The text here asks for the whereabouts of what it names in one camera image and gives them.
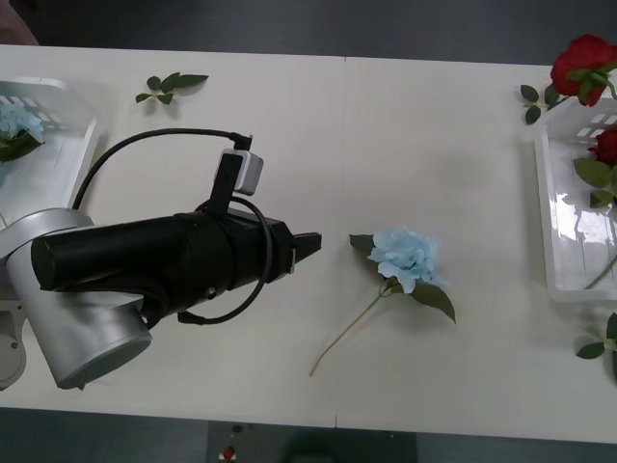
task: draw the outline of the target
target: artificial flower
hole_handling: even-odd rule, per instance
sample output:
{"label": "artificial flower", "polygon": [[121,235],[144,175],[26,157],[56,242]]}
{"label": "artificial flower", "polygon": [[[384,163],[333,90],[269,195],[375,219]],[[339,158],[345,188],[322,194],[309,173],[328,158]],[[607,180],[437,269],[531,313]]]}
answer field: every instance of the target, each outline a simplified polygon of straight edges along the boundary
{"label": "artificial flower", "polygon": [[406,294],[416,288],[416,281],[439,286],[443,278],[435,271],[437,242],[406,227],[373,235],[375,247],[369,259],[379,262],[377,270],[386,278],[394,277]]}
{"label": "artificial flower", "polygon": [[[606,89],[605,83],[598,80],[588,80],[586,77],[580,80],[572,79],[572,71],[595,71],[596,77],[607,79],[607,70],[612,63],[617,62],[617,46],[607,43],[603,39],[584,35],[575,39],[566,51],[555,61],[550,77],[552,85],[562,95],[579,96],[584,105],[594,106]],[[589,90],[583,92],[584,100],[580,98],[581,87],[589,85]]]}
{"label": "artificial flower", "polygon": [[26,131],[42,143],[42,121],[17,103],[0,105],[0,139],[8,141]]}

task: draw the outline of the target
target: table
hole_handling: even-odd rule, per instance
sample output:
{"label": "table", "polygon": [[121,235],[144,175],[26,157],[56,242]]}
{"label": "table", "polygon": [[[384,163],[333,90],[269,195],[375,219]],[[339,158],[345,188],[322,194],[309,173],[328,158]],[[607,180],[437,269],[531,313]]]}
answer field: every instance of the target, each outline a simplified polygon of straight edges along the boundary
{"label": "table", "polygon": [[[242,316],[212,329],[166,321],[144,354],[84,393],[55,388],[25,331],[29,365],[0,406],[617,442],[614,380],[575,356],[582,319],[610,307],[557,305],[546,291],[517,92],[548,68],[20,47],[0,57],[12,63],[1,75],[71,83],[109,124],[107,146],[163,126],[253,133],[265,159],[255,203],[294,232],[324,233],[323,250]],[[211,77],[175,108],[135,105],[150,75],[177,70]],[[133,146],[106,165],[87,210],[97,223],[188,210],[226,145]],[[458,324],[392,297],[309,378],[376,291],[346,235],[403,224],[442,243]],[[222,313],[237,292],[197,312]]]}

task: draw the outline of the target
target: red rose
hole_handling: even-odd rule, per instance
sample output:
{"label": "red rose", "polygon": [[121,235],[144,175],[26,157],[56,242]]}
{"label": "red rose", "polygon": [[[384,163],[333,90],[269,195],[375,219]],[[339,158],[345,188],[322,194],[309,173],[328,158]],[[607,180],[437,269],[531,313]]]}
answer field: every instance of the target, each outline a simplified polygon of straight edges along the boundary
{"label": "red rose", "polygon": [[[569,72],[573,70],[590,69],[597,70],[617,61],[617,46],[613,46],[603,39],[585,35],[570,43],[570,47],[564,51],[552,67],[550,77],[552,85],[562,95],[576,96],[580,92],[583,81],[569,78]],[[589,91],[582,104],[595,105],[606,85],[594,83],[594,88]]]}
{"label": "red rose", "polygon": [[589,150],[598,156],[598,160],[606,164],[617,163],[617,128],[601,133],[596,140],[598,146]]}

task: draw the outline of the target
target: blue hydrangea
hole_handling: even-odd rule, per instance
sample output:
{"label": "blue hydrangea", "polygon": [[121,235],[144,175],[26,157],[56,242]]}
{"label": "blue hydrangea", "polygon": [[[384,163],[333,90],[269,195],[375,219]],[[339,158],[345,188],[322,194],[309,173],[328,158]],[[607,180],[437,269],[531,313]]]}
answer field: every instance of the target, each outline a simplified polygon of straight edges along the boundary
{"label": "blue hydrangea", "polygon": [[38,117],[17,103],[0,105],[0,139],[11,140],[22,130],[42,143],[42,121]]}
{"label": "blue hydrangea", "polygon": [[375,233],[373,244],[368,258],[379,262],[378,271],[384,277],[395,277],[405,293],[414,292],[417,280],[436,286],[444,283],[435,271],[438,246],[434,239],[403,227]]}

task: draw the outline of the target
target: plastic basket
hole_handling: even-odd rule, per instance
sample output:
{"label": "plastic basket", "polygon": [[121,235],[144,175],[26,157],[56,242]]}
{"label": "plastic basket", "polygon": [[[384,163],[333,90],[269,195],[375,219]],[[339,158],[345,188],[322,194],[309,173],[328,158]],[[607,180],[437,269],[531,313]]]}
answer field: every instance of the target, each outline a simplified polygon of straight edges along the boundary
{"label": "plastic basket", "polygon": [[0,229],[51,207],[70,207],[100,134],[94,111],[54,79],[0,81],[0,103],[22,104],[43,122],[44,144],[0,164]]}
{"label": "plastic basket", "polygon": [[617,125],[617,101],[604,97],[596,106],[586,107],[572,97],[537,124],[535,148],[549,294],[559,302],[617,300],[615,272],[594,288],[584,289],[617,252],[617,216],[608,207],[589,206],[593,187],[574,169],[574,159],[593,157],[588,149],[596,146],[596,136]]}

